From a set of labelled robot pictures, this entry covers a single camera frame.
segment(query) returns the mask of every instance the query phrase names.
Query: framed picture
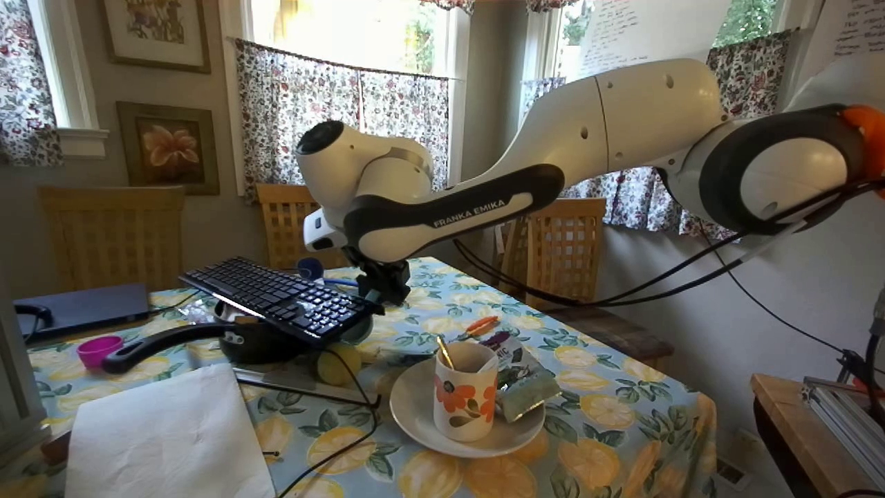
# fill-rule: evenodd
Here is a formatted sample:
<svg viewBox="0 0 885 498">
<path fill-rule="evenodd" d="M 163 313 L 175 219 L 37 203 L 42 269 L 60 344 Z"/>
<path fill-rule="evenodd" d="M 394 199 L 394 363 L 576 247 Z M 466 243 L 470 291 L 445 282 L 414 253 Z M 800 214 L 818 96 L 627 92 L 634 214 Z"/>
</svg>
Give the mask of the framed picture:
<svg viewBox="0 0 885 498">
<path fill-rule="evenodd" d="M 102 0 L 116 64 L 210 71 L 203 0 Z"/>
<path fill-rule="evenodd" d="M 116 117 L 134 185 L 186 185 L 186 193 L 219 193 L 210 111 L 116 102 Z"/>
</svg>

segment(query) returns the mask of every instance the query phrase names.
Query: saucer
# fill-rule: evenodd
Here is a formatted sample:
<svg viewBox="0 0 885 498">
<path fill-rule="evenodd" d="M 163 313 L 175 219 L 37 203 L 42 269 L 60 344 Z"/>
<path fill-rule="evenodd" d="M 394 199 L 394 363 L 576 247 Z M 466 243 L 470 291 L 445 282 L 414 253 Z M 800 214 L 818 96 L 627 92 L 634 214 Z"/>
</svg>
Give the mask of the saucer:
<svg viewBox="0 0 885 498">
<path fill-rule="evenodd" d="M 435 427 L 435 359 L 423 359 L 405 370 L 391 391 L 391 414 L 394 420 L 420 446 L 441 454 L 488 459 L 513 454 L 528 446 L 537 431 L 544 427 L 544 406 L 531 409 L 514 424 L 495 420 L 493 431 L 481 439 L 448 439 Z"/>
</svg>

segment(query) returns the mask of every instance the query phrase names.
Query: cup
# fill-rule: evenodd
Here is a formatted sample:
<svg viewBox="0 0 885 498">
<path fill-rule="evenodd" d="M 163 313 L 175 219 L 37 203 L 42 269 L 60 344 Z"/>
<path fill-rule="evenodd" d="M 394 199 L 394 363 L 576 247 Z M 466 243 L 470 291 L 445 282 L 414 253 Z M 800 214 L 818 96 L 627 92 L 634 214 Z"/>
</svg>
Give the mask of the cup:
<svg viewBox="0 0 885 498">
<path fill-rule="evenodd" d="M 435 427 L 448 439 L 481 439 L 495 424 L 499 355 L 481 344 L 448 344 L 435 355 Z"/>
</svg>

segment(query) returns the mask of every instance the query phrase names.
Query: laptop screen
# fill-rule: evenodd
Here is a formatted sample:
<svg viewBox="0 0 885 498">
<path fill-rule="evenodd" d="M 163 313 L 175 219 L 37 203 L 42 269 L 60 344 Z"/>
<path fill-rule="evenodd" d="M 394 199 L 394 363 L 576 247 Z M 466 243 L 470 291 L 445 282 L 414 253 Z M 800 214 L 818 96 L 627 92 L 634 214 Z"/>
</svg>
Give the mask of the laptop screen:
<svg viewBox="0 0 885 498">
<path fill-rule="evenodd" d="M 150 315 L 148 286 L 112 286 L 15 300 L 19 329 L 31 341 L 139 320 Z"/>
</svg>

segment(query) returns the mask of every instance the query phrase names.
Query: purple object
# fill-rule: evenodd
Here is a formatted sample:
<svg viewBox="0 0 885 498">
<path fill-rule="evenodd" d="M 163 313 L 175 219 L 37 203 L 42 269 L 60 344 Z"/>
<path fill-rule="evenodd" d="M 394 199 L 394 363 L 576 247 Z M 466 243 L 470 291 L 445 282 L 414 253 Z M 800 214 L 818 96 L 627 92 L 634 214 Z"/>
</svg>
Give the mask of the purple object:
<svg viewBox="0 0 885 498">
<path fill-rule="evenodd" d="M 109 355 L 114 355 L 116 348 L 123 348 L 123 337 L 118 334 L 105 334 L 105 337 L 94 337 L 78 347 L 78 355 L 87 365 L 87 370 L 102 370 L 102 363 Z"/>
</svg>

